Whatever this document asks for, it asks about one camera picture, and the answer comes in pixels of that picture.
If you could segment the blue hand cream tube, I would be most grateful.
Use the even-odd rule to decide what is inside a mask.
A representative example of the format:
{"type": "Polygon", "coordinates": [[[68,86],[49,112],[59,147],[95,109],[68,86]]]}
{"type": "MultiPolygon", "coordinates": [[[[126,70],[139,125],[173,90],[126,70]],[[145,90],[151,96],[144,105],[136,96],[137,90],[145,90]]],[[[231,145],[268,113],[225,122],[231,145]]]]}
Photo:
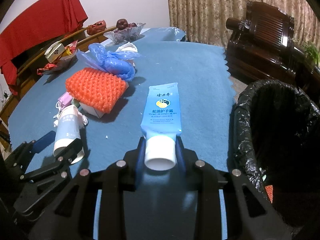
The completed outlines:
{"type": "Polygon", "coordinates": [[[140,127],[146,139],[146,167],[154,171],[173,168],[176,137],[182,133],[178,83],[149,87],[140,127]]]}

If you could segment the black lined trash bin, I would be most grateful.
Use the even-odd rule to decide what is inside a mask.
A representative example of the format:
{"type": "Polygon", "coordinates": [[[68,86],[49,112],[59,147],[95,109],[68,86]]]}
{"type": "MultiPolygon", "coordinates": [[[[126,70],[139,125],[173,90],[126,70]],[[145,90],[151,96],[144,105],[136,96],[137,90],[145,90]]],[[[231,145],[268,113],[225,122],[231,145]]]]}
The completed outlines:
{"type": "Polygon", "coordinates": [[[319,107],[300,89],[259,80],[234,110],[236,167],[295,239],[319,239],[319,107]]]}

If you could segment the blue plastic bag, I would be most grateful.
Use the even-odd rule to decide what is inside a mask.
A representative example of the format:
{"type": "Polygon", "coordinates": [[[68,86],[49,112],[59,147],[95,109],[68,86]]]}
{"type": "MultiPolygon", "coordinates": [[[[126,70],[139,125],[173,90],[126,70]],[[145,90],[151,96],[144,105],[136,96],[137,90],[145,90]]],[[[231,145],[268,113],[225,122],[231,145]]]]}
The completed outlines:
{"type": "Polygon", "coordinates": [[[115,75],[125,82],[130,82],[135,77],[135,67],[122,60],[116,51],[107,50],[100,43],[90,44],[88,48],[88,53],[76,51],[77,59],[82,60],[85,66],[115,75]]]}

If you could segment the green cloth glove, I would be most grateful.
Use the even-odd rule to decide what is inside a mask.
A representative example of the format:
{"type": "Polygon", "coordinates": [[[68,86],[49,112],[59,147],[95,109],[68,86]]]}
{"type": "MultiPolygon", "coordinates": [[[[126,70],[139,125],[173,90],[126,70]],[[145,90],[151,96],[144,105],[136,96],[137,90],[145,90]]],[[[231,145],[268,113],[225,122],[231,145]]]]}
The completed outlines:
{"type": "Polygon", "coordinates": [[[80,102],[78,100],[76,100],[75,98],[72,98],[71,104],[77,108],[80,107],[80,102]]]}

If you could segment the glass fruit bowl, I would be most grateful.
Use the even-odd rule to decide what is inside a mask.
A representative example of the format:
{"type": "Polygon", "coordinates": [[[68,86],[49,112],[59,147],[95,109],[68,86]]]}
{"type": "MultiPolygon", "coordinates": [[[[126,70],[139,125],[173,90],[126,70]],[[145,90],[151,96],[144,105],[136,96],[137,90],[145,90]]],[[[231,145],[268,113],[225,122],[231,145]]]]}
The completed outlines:
{"type": "Polygon", "coordinates": [[[115,29],[104,33],[104,36],[111,40],[114,44],[122,42],[133,42],[140,37],[140,33],[145,23],[137,23],[136,27],[128,27],[123,30],[115,29]]]}

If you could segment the green potted plant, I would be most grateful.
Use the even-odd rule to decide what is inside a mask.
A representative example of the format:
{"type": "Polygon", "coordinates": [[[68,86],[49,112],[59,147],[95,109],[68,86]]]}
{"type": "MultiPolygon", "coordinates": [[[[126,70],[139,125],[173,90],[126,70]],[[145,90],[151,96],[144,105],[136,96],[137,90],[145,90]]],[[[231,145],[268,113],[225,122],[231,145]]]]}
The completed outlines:
{"type": "Polygon", "coordinates": [[[310,41],[304,42],[302,46],[305,50],[306,59],[315,67],[319,68],[320,57],[318,48],[310,41]]]}

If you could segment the red cloth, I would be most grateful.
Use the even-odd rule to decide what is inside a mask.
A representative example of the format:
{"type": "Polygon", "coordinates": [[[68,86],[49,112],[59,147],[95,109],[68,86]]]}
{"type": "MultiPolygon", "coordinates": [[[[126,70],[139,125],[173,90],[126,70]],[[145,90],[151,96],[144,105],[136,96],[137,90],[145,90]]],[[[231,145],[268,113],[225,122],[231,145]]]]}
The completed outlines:
{"type": "Polygon", "coordinates": [[[1,33],[1,73],[17,95],[17,68],[12,59],[34,46],[82,28],[88,19],[80,0],[38,0],[1,33]]]}

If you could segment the wooden bench backrest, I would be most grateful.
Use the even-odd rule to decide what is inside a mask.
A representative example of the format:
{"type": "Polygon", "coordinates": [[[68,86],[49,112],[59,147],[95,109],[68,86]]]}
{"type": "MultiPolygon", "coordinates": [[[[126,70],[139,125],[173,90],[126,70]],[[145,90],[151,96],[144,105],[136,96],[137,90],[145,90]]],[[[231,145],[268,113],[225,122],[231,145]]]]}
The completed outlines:
{"type": "Polygon", "coordinates": [[[24,62],[17,70],[17,80],[16,80],[16,95],[9,96],[8,100],[4,104],[1,110],[1,124],[8,129],[8,120],[11,116],[13,110],[24,97],[29,89],[39,80],[40,76],[37,75],[37,70],[44,67],[48,61],[44,56],[45,51],[49,48],[54,42],[60,42],[63,45],[68,45],[73,41],[77,41],[77,48],[81,51],[84,51],[88,48],[89,44],[93,42],[102,42],[106,41],[107,38],[104,37],[104,33],[108,31],[113,31],[115,26],[107,27],[102,31],[94,34],[87,35],[87,28],[82,28],[71,34],[57,37],[48,42],[44,42],[43,45],[38,46],[38,51],[36,51],[27,61],[24,62]]]}

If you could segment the red plastic bag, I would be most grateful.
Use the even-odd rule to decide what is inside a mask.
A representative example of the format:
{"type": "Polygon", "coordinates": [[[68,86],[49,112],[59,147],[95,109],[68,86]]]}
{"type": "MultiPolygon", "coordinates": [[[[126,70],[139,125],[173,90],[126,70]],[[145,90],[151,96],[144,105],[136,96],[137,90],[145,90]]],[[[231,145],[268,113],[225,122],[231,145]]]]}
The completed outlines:
{"type": "Polygon", "coordinates": [[[120,54],[120,58],[122,60],[127,61],[133,66],[135,66],[135,59],[141,57],[137,47],[131,42],[127,42],[126,44],[119,46],[116,52],[120,54]]]}

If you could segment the pink mesh pouch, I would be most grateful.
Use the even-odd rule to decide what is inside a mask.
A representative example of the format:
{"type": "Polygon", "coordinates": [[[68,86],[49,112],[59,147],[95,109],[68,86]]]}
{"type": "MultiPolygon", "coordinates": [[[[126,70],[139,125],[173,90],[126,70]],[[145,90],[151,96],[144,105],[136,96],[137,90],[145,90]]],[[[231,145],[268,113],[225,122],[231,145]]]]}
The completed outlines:
{"type": "Polygon", "coordinates": [[[68,92],[65,92],[64,94],[62,94],[62,95],[58,98],[55,107],[56,107],[58,110],[62,110],[62,109],[64,109],[65,107],[71,105],[72,99],[73,99],[73,97],[72,97],[68,92]]]}

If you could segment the beige patterned curtain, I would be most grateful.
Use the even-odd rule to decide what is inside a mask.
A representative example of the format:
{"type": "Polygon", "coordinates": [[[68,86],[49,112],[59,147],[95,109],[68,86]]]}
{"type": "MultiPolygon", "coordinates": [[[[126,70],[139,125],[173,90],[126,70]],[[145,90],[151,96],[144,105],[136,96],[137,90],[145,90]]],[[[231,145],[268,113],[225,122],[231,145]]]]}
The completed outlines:
{"type": "Polygon", "coordinates": [[[226,47],[231,31],[227,18],[245,18],[247,1],[278,7],[295,20],[294,40],[319,46],[319,19],[306,0],[168,0],[170,24],[182,29],[186,39],[226,47]]]}

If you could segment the light blue paper cup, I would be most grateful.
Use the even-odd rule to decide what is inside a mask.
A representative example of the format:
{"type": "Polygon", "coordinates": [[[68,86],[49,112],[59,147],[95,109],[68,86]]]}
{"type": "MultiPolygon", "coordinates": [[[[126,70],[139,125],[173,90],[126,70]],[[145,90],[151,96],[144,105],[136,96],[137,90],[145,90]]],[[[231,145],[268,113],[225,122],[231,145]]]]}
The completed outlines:
{"type": "Polygon", "coordinates": [[[62,110],[57,126],[53,156],[56,157],[73,140],[80,139],[80,128],[78,123],[78,108],[69,105],[62,110]]]}

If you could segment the glass snack dish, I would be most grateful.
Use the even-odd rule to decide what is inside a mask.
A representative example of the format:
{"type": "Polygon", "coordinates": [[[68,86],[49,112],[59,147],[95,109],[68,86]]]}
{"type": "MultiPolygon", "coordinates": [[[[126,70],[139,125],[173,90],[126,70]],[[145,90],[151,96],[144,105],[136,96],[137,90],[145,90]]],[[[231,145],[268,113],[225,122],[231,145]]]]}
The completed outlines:
{"type": "Polygon", "coordinates": [[[37,70],[37,75],[50,75],[66,69],[74,60],[78,40],[65,46],[65,51],[53,62],[47,63],[43,68],[37,70]]]}

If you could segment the blue table cloth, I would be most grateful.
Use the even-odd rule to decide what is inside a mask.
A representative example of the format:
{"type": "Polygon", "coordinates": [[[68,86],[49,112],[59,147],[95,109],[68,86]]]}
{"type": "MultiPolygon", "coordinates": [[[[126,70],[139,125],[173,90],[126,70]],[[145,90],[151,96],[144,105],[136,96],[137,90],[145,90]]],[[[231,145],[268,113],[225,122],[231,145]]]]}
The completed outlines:
{"type": "MultiPolygon", "coordinates": [[[[87,168],[106,169],[137,147],[149,87],[177,83],[181,138],[185,148],[215,169],[227,171],[229,121],[234,90],[224,49],[200,43],[169,41],[152,31],[135,43],[140,57],[136,75],[110,114],[88,117],[81,130],[85,157],[71,166],[72,175],[87,168]]],[[[135,192],[125,192],[128,239],[192,239],[197,193],[188,191],[177,168],[139,174],[135,192]]]]}

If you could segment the gold cardboard box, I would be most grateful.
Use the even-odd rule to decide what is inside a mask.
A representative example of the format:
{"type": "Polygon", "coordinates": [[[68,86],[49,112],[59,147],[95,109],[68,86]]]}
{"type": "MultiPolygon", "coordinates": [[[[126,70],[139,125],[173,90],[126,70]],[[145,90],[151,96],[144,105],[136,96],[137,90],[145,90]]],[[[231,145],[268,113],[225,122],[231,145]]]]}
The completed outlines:
{"type": "Polygon", "coordinates": [[[57,41],[46,50],[44,55],[49,63],[53,63],[64,51],[65,46],[57,41]]]}

